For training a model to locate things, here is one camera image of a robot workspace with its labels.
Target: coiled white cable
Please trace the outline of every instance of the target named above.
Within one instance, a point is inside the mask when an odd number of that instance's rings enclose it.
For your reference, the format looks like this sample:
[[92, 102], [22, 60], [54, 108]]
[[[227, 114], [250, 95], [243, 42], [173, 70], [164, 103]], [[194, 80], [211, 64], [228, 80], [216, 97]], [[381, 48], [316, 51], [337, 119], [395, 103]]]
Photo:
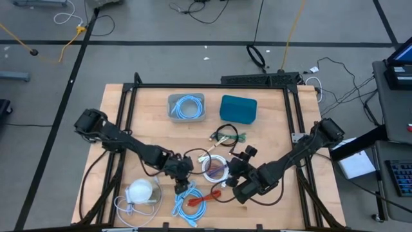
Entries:
[[[79, 24], [79, 26], [82, 26], [82, 25], [83, 25], [83, 19], [82, 19], [81, 17], [77, 16], [77, 15], [74, 15], [74, 13], [76, 12], [76, 7], [75, 7], [75, 5], [74, 5], [70, 0], [68, 0], [68, 2], [72, 5], [72, 7], [73, 7], [73, 12], [72, 12], [71, 14], [69, 14], [69, 13], [64, 13], [64, 12], [61, 12], [61, 13], [56, 14], [56, 15], [53, 17], [54, 23], [55, 23], [55, 24], [64, 24], [64, 23], [67, 23], [72, 17], [75, 17], [75, 18], [77, 18], [77, 19], [80, 19], [80, 24]], [[67, 15], [68, 18], [67, 18], [66, 20], [64, 20], [64, 21], [58, 22], [58, 21], [56, 21], [56, 18], [57, 18], [58, 16], [60, 16], [60, 15]]]
[[[209, 156], [204, 156], [204, 157], [200, 157], [199, 158], [199, 162], [202, 162], [201, 164], [201, 171], [203, 172], [203, 176], [206, 178], [206, 180], [208, 180], [209, 182], [212, 183], [217, 183], [217, 182], [221, 182], [223, 180], [226, 180], [228, 178], [229, 175], [229, 168], [226, 166], [227, 165], [227, 161], [225, 158], [223, 158], [220, 155], [211, 155], [212, 160], [218, 160], [219, 162], [221, 162], [222, 166], [225, 166], [223, 169], [223, 175], [219, 178], [219, 179], [213, 179], [210, 176], [208, 176], [206, 169], [209, 166]], [[224, 188], [226, 187], [226, 183], [222, 182], [221, 186]]]
[[315, 79], [319, 83], [319, 87], [321, 89], [321, 98], [319, 98], [319, 100], [317, 101], [319, 103], [319, 102], [322, 101], [322, 98], [323, 98], [322, 83], [321, 83], [321, 80], [319, 80], [319, 78], [317, 78], [317, 77], [309, 77], [309, 78], [307, 78], [307, 80], [304, 81], [304, 84], [307, 85], [308, 81], [311, 80], [311, 79]]
[[[128, 204], [128, 205], [127, 205], [127, 208], [125, 208], [125, 209], [124, 209], [124, 208], [121, 208], [119, 205], [120, 205], [120, 203], [122, 203], [123, 201], [126, 201], [126, 198], [123, 197], [123, 196], [118, 196], [118, 197], [115, 198], [113, 204], [114, 204], [115, 207], [116, 207], [116, 214], [117, 214], [117, 217], [120, 219], [120, 221], [122, 221], [125, 225], [127, 225], [127, 226], [129, 226], [129, 227], [139, 228], [139, 227], [143, 227], [143, 226], [147, 225], [149, 222], [151, 222], [151, 221], [154, 219], [154, 217], [155, 217], [155, 216], [157, 215], [157, 213], [159, 212], [159, 209], [160, 209], [160, 207], [162, 206], [162, 201], [163, 201], [163, 189], [162, 189], [162, 187], [159, 185], [159, 183], [156, 183], [156, 184], [158, 185], [158, 187], [159, 187], [159, 189], [160, 189], [160, 201], [159, 201], [159, 204], [158, 204], [159, 206], [157, 207], [156, 211], [155, 211], [155, 206], [152, 206], [153, 208], [152, 208], [152, 212], [151, 212], [151, 213], [144, 213], [144, 212], [141, 212], [141, 211], [139, 211], [139, 210], [136, 210], [136, 209], [135, 209], [132, 205], [130, 205], [130, 204]], [[122, 218], [122, 216], [120, 215], [120, 211], [126, 212], [127, 215], [129, 215], [129, 216], [132, 215], [133, 212], [136, 212], [136, 213], [139, 213], [139, 214], [142, 214], [142, 215], [146, 215], [146, 216], [152, 215], [152, 217], [151, 217], [147, 222], [143, 223], [142, 225], [140, 225], [140, 226], [134, 226], [134, 225], [131, 225], [131, 224], [127, 223], [127, 222]]]

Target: coiled blue cable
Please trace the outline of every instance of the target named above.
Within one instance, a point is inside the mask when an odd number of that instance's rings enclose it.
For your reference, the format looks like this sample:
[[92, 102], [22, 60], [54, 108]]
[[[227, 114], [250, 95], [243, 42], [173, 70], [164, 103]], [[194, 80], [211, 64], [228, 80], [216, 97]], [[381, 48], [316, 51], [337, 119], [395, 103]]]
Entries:
[[184, 191], [183, 193], [180, 193], [179, 195], [176, 195], [174, 198], [174, 208], [172, 210], [172, 215], [175, 216], [181, 216], [183, 219], [189, 223], [192, 227], [198, 227], [196, 221], [201, 219], [201, 217], [204, 216], [206, 212], [206, 201], [202, 201], [200, 203], [198, 211], [193, 214], [193, 215], [187, 215], [185, 211], [182, 209], [183, 202], [185, 201], [185, 198], [189, 195], [193, 195], [197, 198], [203, 197], [203, 194], [201, 193], [200, 190], [196, 189], [196, 183], [195, 181], [191, 181], [189, 184], [189, 188]]
[[[185, 101], [193, 101], [198, 106], [198, 111], [194, 115], [187, 116], [182, 112], [181, 106]], [[201, 101], [199, 98], [193, 97], [192, 95], [186, 95], [176, 102], [176, 106], [174, 106], [171, 113], [173, 113], [174, 111], [176, 111], [176, 114], [179, 119], [197, 119], [198, 117], [200, 117], [203, 111], [203, 106], [201, 105]]]

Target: concrete floor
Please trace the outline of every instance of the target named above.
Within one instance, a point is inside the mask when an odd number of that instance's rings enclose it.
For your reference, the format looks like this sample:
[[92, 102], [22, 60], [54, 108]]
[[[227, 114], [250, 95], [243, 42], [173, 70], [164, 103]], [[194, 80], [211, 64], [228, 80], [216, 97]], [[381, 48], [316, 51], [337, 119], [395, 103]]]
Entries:
[[[85, 20], [83, 1], [72, 1], [76, 14]], [[113, 41], [158, 41], [159, 46], [137, 46], [139, 44], [136, 43], [136, 46], [107, 44], [86, 48], [25, 229], [70, 223], [89, 148], [73, 133], [73, 123], [85, 108], [99, 107], [105, 84], [131, 82], [134, 72], [139, 72], [144, 82], [170, 83], [218, 83], [222, 75], [259, 73], [244, 46], [219, 46], [218, 41], [253, 40], [261, 1], [231, 0], [221, 18], [210, 25], [200, 24], [188, 15], [177, 14], [168, 7], [169, 2], [126, 0], [121, 6], [100, 11], [99, 15], [113, 17], [116, 29], [111, 35], [92, 37], [91, 41], [111, 41], [111, 44]], [[185, 8], [191, 1], [174, 2]], [[398, 42], [406, 41], [412, 35], [412, 26], [407, 23], [412, 20], [409, 14], [412, 2], [379, 2]], [[213, 19], [223, 5], [212, 0], [198, 17]], [[299, 5], [299, 0], [265, 1], [257, 40], [285, 42]], [[71, 12], [71, 8], [16, 7], [10, 1], [0, 1], [0, 22], [21, 39], [39, 40], [34, 42], [43, 45], [30, 46], [43, 56], [57, 58], [62, 46], [48, 45], [47, 41], [70, 40], [79, 23], [71, 19], [66, 24], [56, 25], [53, 16], [61, 11]], [[88, 8], [87, 11], [91, 17], [92, 10]], [[93, 33], [101, 34], [110, 28], [111, 22], [107, 18], [99, 19]], [[80, 46], [69, 47], [62, 64], [50, 64], [30, 56], [22, 46], [10, 44], [9, 40], [9, 36], [0, 31], [0, 70], [30, 72], [32, 80], [0, 81], [0, 99], [10, 99], [14, 107], [8, 122], [52, 124]], [[202, 43], [170, 46], [162, 41], [215, 41], [215, 46], [207, 49]], [[394, 51], [372, 0], [308, 1], [292, 41], [313, 44], [291, 47], [286, 71], [308, 70], [316, 65], [316, 60], [327, 56], [344, 62], [357, 76], [357, 84], [371, 77], [373, 61], [385, 59]], [[345, 43], [351, 48], [331, 48], [319, 42]], [[381, 47], [363, 48], [358, 43], [379, 43]], [[263, 55], [271, 66], [268, 71], [276, 72], [284, 48], [274, 45], [259, 49], [270, 50]], [[324, 89], [341, 96], [353, 88], [351, 77], [341, 66], [329, 61], [321, 61], [320, 66], [321, 71], [315, 76], [320, 78]], [[371, 81], [362, 88], [362, 93], [375, 88], [374, 81]], [[321, 110], [333, 102], [333, 96], [326, 94], [320, 103]], [[381, 119], [377, 97], [371, 101], [371, 107]], [[359, 100], [342, 104], [325, 117], [333, 118], [346, 132], [347, 138], [362, 135], [373, 128]], [[0, 133], [0, 231], [13, 230], [49, 133], [50, 128], [3, 126]], [[356, 181], [371, 190], [376, 189], [373, 176]], [[337, 183], [350, 227], [370, 231], [410, 230], [411, 224], [403, 222], [374, 222], [370, 215], [377, 212], [375, 198], [339, 177]]]

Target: wooden tabletop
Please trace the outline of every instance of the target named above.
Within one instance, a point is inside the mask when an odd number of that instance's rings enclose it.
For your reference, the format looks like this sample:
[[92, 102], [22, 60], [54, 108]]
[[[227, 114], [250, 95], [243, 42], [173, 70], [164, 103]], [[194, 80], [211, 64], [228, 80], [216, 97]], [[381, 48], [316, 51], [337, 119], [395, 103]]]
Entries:
[[[298, 89], [305, 130], [310, 131], [314, 122], [321, 119], [315, 91], [313, 86], [299, 86]], [[115, 122], [116, 120], [121, 90], [122, 84], [106, 85], [100, 110], [108, 115], [109, 121], [111, 122]], [[173, 93], [203, 93], [205, 96], [206, 119], [203, 122], [185, 124], [172, 123], [167, 118], [167, 97]], [[175, 153], [183, 153], [192, 148], [207, 149], [214, 143], [208, 140], [209, 136], [217, 127], [226, 123], [220, 119], [219, 115], [221, 97], [225, 94], [257, 100], [257, 117], [251, 125], [233, 123], [239, 133], [247, 133], [246, 142], [238, 143], [235, 150], [236, 153], [243, 151], [247, 145], [255, 147], [258, 152], [255, 157], [251, 158], [250, 163], [258, 167], [264, 162], [277, 160], [292, 149], [285, 102], [281, 90], [139, 88], [131, 123], [133, 137], [146, 144], [158, 144], [164, 148], [173, 150]], [[294, 114], [295, 130], [298, 131], [292, 95], [290, 95], [290, 100]], [[125, 110], [122, 125], [126, 123], [126, 113], [127, 110]], [[100, 144], [91, 145], [85, 171], [102, 152], [103, 149]], [[229, 148], [218, 147], [211, 153], [222, 155], [230, 160], [231, 157], [228, 152]], [[200, 165], [195, 159], [198, 153], [199, 152], [194, 152], [192, 154], [194, 170], [200, 170]], [[329, 155], [325, 149], [319, 150], [319, 153]], [[82, 206], [83, 214], [94, 205], [96, 199], [101, 194], [107, 159], [108, 156], [105, 156], [97, 163], [86, 180]], [[319, 156], [313, 157], [312, 164], [319, 198], [337, 221], [345, 225], [332, 164], [329, 160]], [[148, 172], [153, 173], [154, 170], [148, 168]], [[127, 151], [120, 194], [124, 195], [125, 188], [139, 178], [149, 177], [142, 171], [138, 156], [131, 151]], [[160, 174], [159, 179], [164, 194], [163, 202], [157, 216], [145, 227], [162, 227], [163, 222], [170, 223], [170, 227], [190, 227], [184, 219], [171, 215], [175, 196], [173, 188], [174, 181], [164, 174]], [[203, 176], [192, 175], [189, 180], [195, 180], [197, 188], [200, 189], [204, 195], [210, 193], [212, 183], [208, 182]], [[279, 183], [278, 187], [265, 196], [255, 196], [255, 198], [262, 202], [273, 202], [278, 198], [280, 190], [281, 186]], [[222, 190], [220, 199], [225, 200], [232, 196], [231, 188], [226, 188]], [[312, 201], [309, 197], [307, 198], [312, 225], [315, 225]], [[106, 221], [110, 205], [112, 204], [111, 199], [112, 197], [110, 196], [106, 200]], [[142, 211], [150, 210], [147, 206], [137, 206], [137, 208]], [[185, 206], [184, 210], [187, 213], [194, 213], [197, 208], [189, 209], [189, 207]], [[79, 200], [75, 206], [72, 222], [79, 221], [78, 211]], [[149, 216], [143, 216], [138, 213], [132, 216], [127, 216], [125, 213], [121, 214], [127, 222], [136, 226], [145, 223], [150, 218]], [[265, 229], [304, 229], [295, 169], [290, 168], [286, 171], [285, 194], [282, 200], [275, 206], [260, 206], [251, 201], [246, 202], [244, 205], [236, 200], [227, 204], [210, 201], [207, 203], [205, 215], [197, 221], [197, 223], [198, 227], [215, 227], [222, 229], [252, 229], [256, 228], [256, 224], [262, 224]], [[125, 225], [116, 218], [115, 226]]]

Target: keyboard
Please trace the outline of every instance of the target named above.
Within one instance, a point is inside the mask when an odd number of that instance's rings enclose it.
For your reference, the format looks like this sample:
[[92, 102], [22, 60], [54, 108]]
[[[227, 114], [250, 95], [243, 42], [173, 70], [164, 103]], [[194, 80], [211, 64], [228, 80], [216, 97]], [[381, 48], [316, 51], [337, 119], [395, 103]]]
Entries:
[[386, 160], [386, 166], [400, 197], [412, 197], [412, 160]]
[[220, 79], [220, 82], [222, 84], [249, 84], [272, 86], [286, 86], [287, 84], [297, 84], [298, 81], [298, 72], [266, 73], [257, 75], [232, 75], [223, 76]]

